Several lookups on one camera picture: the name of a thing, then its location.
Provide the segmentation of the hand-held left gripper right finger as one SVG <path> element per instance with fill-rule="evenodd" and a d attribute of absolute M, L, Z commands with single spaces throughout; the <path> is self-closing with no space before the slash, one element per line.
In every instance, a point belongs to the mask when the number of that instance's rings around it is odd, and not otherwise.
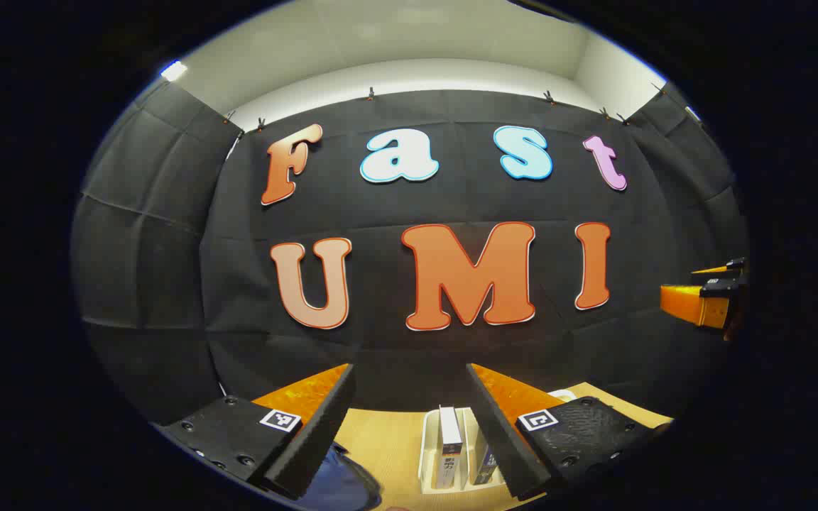
<path fill-rule="evenodd" d="M 514 498 L 565 494 L 616 471 L 671 426 L 588 384 L 556 397 L 478 363 L 470 408 Z"/>

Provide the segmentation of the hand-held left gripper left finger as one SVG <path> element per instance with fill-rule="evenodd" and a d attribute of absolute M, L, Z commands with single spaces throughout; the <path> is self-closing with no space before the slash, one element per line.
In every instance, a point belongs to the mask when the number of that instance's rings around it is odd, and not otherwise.
<path fill-rule="evenodd" d="M 334 443 L 355 392 L 350 363 L 256 399 L 225 395 L 156 429 L 238 484 L 301 498 Z"/>

